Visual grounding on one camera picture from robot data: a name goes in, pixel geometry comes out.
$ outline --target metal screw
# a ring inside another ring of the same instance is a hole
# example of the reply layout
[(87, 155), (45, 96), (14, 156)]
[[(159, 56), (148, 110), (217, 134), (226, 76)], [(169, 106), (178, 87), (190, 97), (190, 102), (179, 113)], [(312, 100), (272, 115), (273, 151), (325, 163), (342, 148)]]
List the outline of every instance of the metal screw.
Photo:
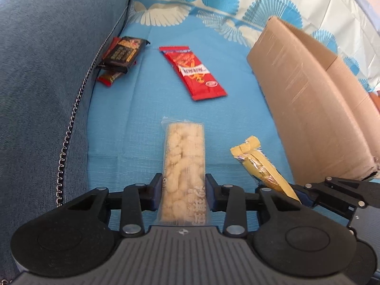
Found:
[(227, 227), (226, 230), (229, 234), (233, 234), (233, 235), (239, 235), (246, 231), (244, 227), (240, 225), (230, 225)]
[(141, 227), (137, 224), (127, 224), (122, 229), (126, 234), (137, 234), (140, 232)]

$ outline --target clear plastic snack package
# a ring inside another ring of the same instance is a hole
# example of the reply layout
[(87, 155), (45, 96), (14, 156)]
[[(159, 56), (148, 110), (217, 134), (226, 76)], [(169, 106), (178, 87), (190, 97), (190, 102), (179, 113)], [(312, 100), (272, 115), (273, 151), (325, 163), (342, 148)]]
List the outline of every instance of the clear plastic snack package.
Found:
[(299, 201), (297, 194), (267, 159), (260, 146), (257, 137), (250, 136), (241, 145), (231, 148), (231, 153), (253, 178), (262, 181), (265, 186)]
[(206, 199), (203, 125), (163, 121), (166, 126), (162, 198), (156, 224), (200, 226), (209, 223)]

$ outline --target snack package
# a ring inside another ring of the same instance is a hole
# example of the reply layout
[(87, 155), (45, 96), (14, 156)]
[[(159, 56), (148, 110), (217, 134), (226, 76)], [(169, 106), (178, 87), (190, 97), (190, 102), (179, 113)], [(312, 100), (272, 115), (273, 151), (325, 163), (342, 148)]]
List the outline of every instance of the snack package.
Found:
[(188, 46), (165, 46), (159, 49), (173, 65), (194, 101), (227, 95)]
[(168, 124), (157, 224), (198, 226), (208, 223), (204, 168), (203, 125)]
[(298, 200), (299, 198), (289, 183), (279, 174), (260, 148), (260, 141), (251, 136), (245, 143), (231, 148), (231, 153), (254, 178), (265, 186)]
[(129, 36), (121, 39), (113, 38), (98, 67), (126, 74), (138, 54), (147, 44), (150, 44), (150, 42), (146, 39), (131, 38)]
[(113, 82), (119, 78), (124, 73), (115, 72), (115, 71), (106, 71), (101, 74), (96, 80), (104, 83), (106, 86), (111, 86)]

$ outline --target chain strap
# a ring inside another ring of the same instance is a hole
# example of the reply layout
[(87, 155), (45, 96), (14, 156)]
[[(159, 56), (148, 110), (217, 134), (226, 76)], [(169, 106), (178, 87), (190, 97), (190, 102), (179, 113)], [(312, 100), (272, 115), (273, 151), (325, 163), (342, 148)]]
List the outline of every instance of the chain strap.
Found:
[(71, 132), (73, 131), (73, 127), (74, 127), (74, 121), (75, 121), (76, 112), (78, 110), (79, 103), (80, 103), (80, 101), (82, 99), (84, 88), (86, 87), (86, 83), (87, 83), (87, 81), (88, 81), (88, 79), (90, 77), (90, 74), (91, 74), (92, 70), (94, 69), (94, 67), (96, 65), (96, 61), (98, 60), (99, 55), (100, 55), (103, 47), (106, 45), (107, 41), (109, 40), (109, 38), (111, 37), (111, 35), (115, 31), (117, 25), (119, 24), (120, 20), (123, 18), (123, 16), (124, 16), (124, 14), (125, 14), (126, 11), (127, 11), (127, 7), (124, 9), (123, 13), (121, 14), (121, 16), (119, 17), (119, 19), (117, 20), (117, 22), (114, 25), (114, 27), (112, 28), (111, 32), (109, 33), (109, 35), (106, 37), (106, 39), (104, 40), (104, 42), (100, 46), (98, 52), (95, 55), (94, 60), (91, 63), (91, 66), (90, 66), (89, 70), (87, 71), (86, 76), (83, 79), (82, 85), (81, 85), (81, 87), (80, 87), (80, 89), (78, 91), (78, 94), (76, 96), (76, 99), (75, 99), (75, 102), (74, 102), (74, 106), (73, 106), (73, 110), (72, 110), (71, 116), (70, 116), (69, 125), (67, 127), (66, 135), (65, 135), (65, 137), (63, 139), (61, 153), (59, 155), (57, 183), (56, 183), (56, 204), (57, 204), (57, 207), (62, 206), (62, 203), (63, 203), (63, 175), (64, 175), (63, 172), (64, 172), (64, 168), (65, 168), (67, 149), (68, 149), (68, 145), (69, 145), (70, 138), (71, 138)]

